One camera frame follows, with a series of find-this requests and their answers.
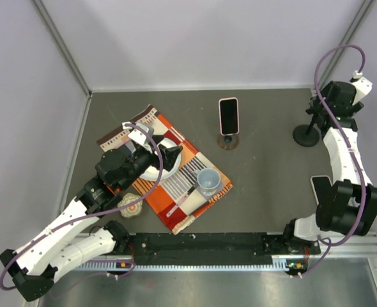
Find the black round base clamp stand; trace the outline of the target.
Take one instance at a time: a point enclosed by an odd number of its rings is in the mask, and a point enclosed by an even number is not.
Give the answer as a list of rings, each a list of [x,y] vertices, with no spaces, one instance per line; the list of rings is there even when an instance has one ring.
[[[309,124],[299,125],[293,130],[293,139],[301,146],[315,146],[324,136],[327,124],[327,113],[318,97],[309,102],[305,112],[311,116]]]

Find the grey phone stand wooden base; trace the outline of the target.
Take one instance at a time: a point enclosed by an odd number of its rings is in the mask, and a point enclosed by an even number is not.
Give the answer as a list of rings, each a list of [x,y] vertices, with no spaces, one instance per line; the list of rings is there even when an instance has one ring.
[[[239,137],[237,134],[230,136],[223,136],[221,134],[217,137],[218,145],[225,150],[232,150],[239,144]]]

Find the pink case smartphone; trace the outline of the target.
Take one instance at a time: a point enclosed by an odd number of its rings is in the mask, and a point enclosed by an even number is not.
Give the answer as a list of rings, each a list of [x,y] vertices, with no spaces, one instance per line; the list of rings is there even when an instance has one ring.
[[[218,102],[220,133],[232,136],[240,131],[238,99],[235,97],[222,98]]]

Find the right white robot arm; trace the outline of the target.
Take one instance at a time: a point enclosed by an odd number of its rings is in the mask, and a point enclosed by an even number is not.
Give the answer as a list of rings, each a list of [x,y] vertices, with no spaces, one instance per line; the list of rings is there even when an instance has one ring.
[[[366,175],[358,151],[358,127],[354,115],[363,108],[362,98],[372,89],[365,77],[349,82],[331,81],[319,97],[309,103],[308,125],[293,130],[293,139],[312,147],[322,141],[330,157],[332,176],[313,176],[311,185],[317,203],[315,214],[291,220],[285,227],[282,245],[290,253],[312,246],[328,233],[365,236],[377,216],[377,187]]]

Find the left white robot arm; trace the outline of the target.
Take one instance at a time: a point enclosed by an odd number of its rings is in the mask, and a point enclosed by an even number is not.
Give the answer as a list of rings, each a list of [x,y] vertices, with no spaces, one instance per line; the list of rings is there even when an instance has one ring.
[[[95,224],[122,200],[129,188],[149,167],[171,171],[179,166],[181,145],[167,148],[136,145],[126,154],[115,148],[105,152],[96,164],[96,176],[76,194],[67,208],[31,242],[18,249],[6,249],[0,261],[12,277],[14,288],[27,302],[45,295],[65,274],[92,258],[123,253],[129,233],[117,221],[109,221],[95,235],[78,243],[72,240]]]

